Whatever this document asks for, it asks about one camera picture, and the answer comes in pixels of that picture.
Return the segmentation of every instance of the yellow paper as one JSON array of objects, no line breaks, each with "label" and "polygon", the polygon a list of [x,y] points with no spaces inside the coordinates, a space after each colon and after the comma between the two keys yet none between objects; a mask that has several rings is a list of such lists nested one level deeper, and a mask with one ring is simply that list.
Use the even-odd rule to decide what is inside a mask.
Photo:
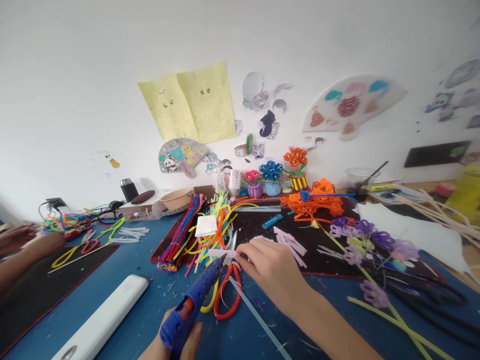
[{"label": "yellow paper", "polygon": [[174,73],[160,80],[139,82],[138,86],[165,143],[174,138],[200,140],[189,104]]},{"label": "yellow paper", "polygon": [[177,74],[202,144],[237,137],[227,68],[215,65]]}]

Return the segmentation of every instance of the clear plastic cup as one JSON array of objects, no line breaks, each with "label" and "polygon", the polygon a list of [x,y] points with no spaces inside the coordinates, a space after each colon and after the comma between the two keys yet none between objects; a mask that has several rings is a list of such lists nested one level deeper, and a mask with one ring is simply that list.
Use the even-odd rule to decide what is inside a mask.
[{"label": "clear plastic cup", "polygon": [[361,203],[367,199],[370,188],[380,175],[380,172],[377,172],[369,179],[374,171],[375,169],[368,167],[352,167],[345,170],[347,175],[347,191],[349,193],[355,193],[354,198]]}]

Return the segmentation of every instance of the small flower pot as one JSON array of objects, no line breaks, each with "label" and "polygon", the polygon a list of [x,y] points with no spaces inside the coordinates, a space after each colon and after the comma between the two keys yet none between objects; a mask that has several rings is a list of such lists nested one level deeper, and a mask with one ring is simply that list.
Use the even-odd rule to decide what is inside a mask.
[{"label": "small flower pot", "polygon": [[282,192],[279,182],[266,182],[265,183],[266,194],[269,197],[276,197]]},{"label": "small flower pot", "polygon": [[260,182],[257,182],[255,185],[248,184],[248,196],[251,198],[259,198],[262,196]]},{"label": "small flower pot", "polygon": [[307,188],[307,176],[304,172],[297,175],[290,175],[291,187],[293,190],[303,190]]}]

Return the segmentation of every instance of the power strip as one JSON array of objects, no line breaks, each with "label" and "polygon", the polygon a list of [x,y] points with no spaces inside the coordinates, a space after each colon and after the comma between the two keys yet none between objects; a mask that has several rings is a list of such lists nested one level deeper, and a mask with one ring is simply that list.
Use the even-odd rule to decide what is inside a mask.
[{"label": "power strip", "polygon": [[147,279],[129,275],[52,360],[92,360],[148,286]]}]

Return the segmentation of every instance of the black thermos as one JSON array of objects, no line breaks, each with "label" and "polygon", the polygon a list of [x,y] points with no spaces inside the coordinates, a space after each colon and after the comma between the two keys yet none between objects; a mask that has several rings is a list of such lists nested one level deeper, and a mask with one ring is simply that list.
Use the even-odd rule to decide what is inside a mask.
[{"label": "black thermos", "polygon": [[127,203],[139,195],[135,184],[129,178],[120,180],[120,187]]}]

